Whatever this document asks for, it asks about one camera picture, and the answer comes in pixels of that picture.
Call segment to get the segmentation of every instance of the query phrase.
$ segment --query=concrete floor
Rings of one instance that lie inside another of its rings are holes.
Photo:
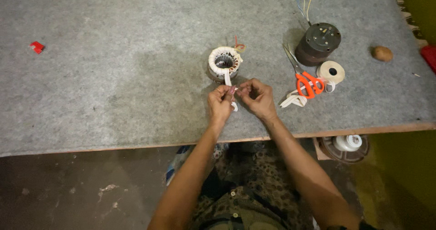
[[[310,139],[300,142],[314,155]],[[177,149],[0,158],[2,229],[145,229]],[[320,164],[362,215],[348,166],[336,161]],[[102,191],[109,185],[115,188]]]

